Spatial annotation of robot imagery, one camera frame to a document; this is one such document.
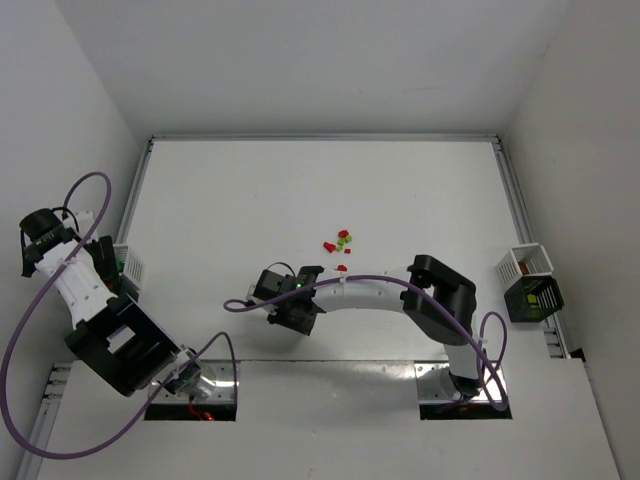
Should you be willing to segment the small lime lego brick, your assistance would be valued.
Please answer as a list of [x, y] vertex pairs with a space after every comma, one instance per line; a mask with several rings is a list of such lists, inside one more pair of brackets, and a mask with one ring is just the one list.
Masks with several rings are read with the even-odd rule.
[[343, 251], [351, 241], [352, 241], [352, 236], [351, 235], [346, 235], [346, 236], [343, 236], [343, 237], [339, 237], [338, 241], [337, 241], [336, 250], [337, 251]]

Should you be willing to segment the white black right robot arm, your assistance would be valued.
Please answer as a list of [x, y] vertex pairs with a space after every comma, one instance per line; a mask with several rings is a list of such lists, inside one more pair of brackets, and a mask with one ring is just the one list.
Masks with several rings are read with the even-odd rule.
[[262, 271], [247, 301], [265, 302], [268, 321], [309, 335], [319, 314], [379, 310], [408, 316], [429, 339], [443, 345], [449, 360], [443, 389], [451, 399], [479, 393], [477, 354], [471, 347], [476, 285], [430, 255], [417, 255], [382, 280], [347, 279], [344, 272], [303, 266], [294, 274]]

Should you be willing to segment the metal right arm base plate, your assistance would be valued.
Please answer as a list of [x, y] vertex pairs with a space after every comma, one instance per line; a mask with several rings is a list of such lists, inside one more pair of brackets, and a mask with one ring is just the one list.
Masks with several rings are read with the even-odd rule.
[[483, 367], [480, 380], [455, 380], [447, 361], [416, 362], [414, 374], [419, 404], [448, 408], [471, 404], [490, 406], [492, 401], [501, 404], [507, 399], [506, 382], [502, 369], [497, 365], [493, 368], [495, 375]]

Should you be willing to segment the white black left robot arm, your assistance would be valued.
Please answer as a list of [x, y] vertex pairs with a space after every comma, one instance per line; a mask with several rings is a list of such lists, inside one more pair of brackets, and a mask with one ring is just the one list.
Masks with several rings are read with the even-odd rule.
[[72, 331], [67, 347], [107, 384], [131, 396], [151, 382], [163, 382], [173, 395], [194, 397], [202, 367], [137, 304], [138, 289], [118, 269], [110, 236], [81, 240], [77, 217], [63, 207], [39, 209], [20, 224], [24, 277], [64, 271], [54, 287], [65, 301]]

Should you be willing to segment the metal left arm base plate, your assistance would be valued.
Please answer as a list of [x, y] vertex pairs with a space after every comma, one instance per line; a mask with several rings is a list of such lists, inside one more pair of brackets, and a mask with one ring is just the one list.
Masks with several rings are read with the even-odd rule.
[[232, 403], [239, 386], [238, 376], [231, 362], [205, 360], [188, 366], [165, 389], [176, 397], [199, 403]]

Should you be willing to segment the small red sloped lego brick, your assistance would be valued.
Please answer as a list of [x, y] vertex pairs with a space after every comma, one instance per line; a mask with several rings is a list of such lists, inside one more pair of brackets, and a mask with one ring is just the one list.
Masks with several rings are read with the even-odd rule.
[[330, 253], [335, 252], [336, 249], [337, 249], [337, 246], [335, 244], [333, 244], [333, 243], [330, 243], [330, 242], [324, 242], [323, 243], [323, 247]]

